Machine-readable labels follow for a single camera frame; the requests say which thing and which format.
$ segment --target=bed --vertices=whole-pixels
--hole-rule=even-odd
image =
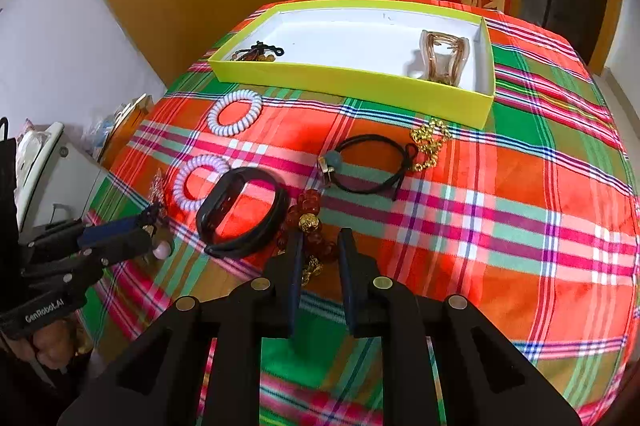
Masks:
[[[485,16],[495,102],[484,130],[450,123],[452,140],[436,166],[408,176],[397,200],[325,190],[323,232],[335,237],[341,227],[352,228],[358,249],[416,294],[468,297],[574,406],[583,424],[594,424],[616,396],[640,315],[636,188],[611,114],[564,38],[497,12],[399,1]],[[207,63],[214,50],[156,104],[92,202],[94,222],[132,215],[148,204],[160,169],[174,236],[168,260],[114,266],[89,289],[79,314],[106,361],[177,297],[225,295],[258,276],[276,252],[269,246],[239,261],[204,255],[194,213],[171,202],[171,185],[185,161],[215,153],[231,167],[265,168],[285,181],[293,199],[305,189],[322,189],[316,158],[348,136],[378,133],[406,143],[409,130],[430,118],[353,98],[220,83]],[[209,109],[240,88],[263,96],[262,114],[236,137],[213,135]],[[224,116],[231,121],[245,111],[236,103]],[[301,126],[302,118],[309,124]],[[375,153],[346,161],[351,174],[369,181],[393,170]],[[187,189],[202,197],[215,179],[201,168]],[[246,189],[222,235],[251,227],[267,196],[259,187]],[[380,339],[351,338],[340,301],[337,265],[326,264],[305,287],[293,337],[263,340],[261,424],[382,424]]]

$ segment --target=white spiral hair tie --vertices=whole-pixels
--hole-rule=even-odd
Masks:
[[[220,112],[222,112],[232,102],[240,101],[241,99],[251,101],[249,112],[238,122],[222,126],[218,122],[218,116],[220,115]],[[221,137],[231,137],[232,135],[244,132],[244,130],[249,128],[255,122],[255,120],[258,119],[261,111],[262,97],[260,96],[260,94],[252,90],[236,90],[235,92],[227,94],[222,99],[219,99],[218,102],[213,105],[213,108],[211,109],[211,111],[209,112],[209,116],[207,117],[207,123],[214,135],[219,135]]]
[[[202,197],[199,200],[188,199],[184,194],[184,184],[187,181],[187,177],[193,173],[196,168],[200,166],[211,166],[215,171],[220,174],[229,171],[229,164],[227,164],[223,158],[217,155],[198,155],[185,164],[178,171],[178,175],[174,182],[174,199],[181,210],[185,212],[196,212],[200,209],[200,206],[207,197]]]

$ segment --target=gold bead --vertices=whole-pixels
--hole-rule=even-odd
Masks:
[[[313,213],[305,213],[300,216],[300,220],[298,221],[298,227],[302,232],[312,232],[315,231],[320,225],[320,220]]]

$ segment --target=pink ball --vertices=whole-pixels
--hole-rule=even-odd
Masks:
[[[171,255],[171,246],[168,242],[162,241],[158,244],[158,246],[154,249],[154,256],[158,260],[166,260]]]

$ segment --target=black fitness band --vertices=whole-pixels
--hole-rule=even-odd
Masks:
[[[409,143],[403,148],[397,142],[395,142],[392,139],[389,139],[388,137],[385,137],[384,135],[378,135],[376,133],[366,133],[363,135],[355,135],[353,137],[345,139],[340,144],[338,144],[338,146],[334,148],[334,151],[340,153],[342,150],[344,150],[345,148],[348,148],[349,146],[353,146],[355,144],[359,144],[361,142],[367,142],[367,141],[384,142],[392,146],[394,149],[396,149],[402,156],[402,162],[400,164],[400,168],[398,169],[398,171],[393,175],[391,175],[391,177],[389,177],[382,184],[377,184],[372,188],[369,188],[366,190],[354,190],[354,189],[348,188],[347,186],[345,186],[340,182],[340,180],[337,178],[335,174],[335,168],[332,167],[327,162],[324,156],[321,156],[318,158],[318,165],[324,176],[325,183],[327,185],[333,183],[343,191],[346,191],[349,193],[358,193],[362,195],[379,193],[380,191],[386,190],[389,187],[396,184],[396,190],[393,196],[393,200],[396,200],[396,198],[398,197],[398,191],[400,190],[400,186],[402,185],[402,181],[404,180],[404,175],[408,170],[411,169],[412,165],[414,164],[415,156],[418,154],[418,147],[413,143]]]
[[[244,185],[252,180],[267,182],[275,191],[271,208],[253,229],[237,238],[208,242],[236,202]],[[275,236],[289,208],[289,194],[271,174],[260,168],[243,167],[226,172],[211,190],[196,214],[196,227],[204,241],[204,252],[214,258],[244,258],[266,246]]]

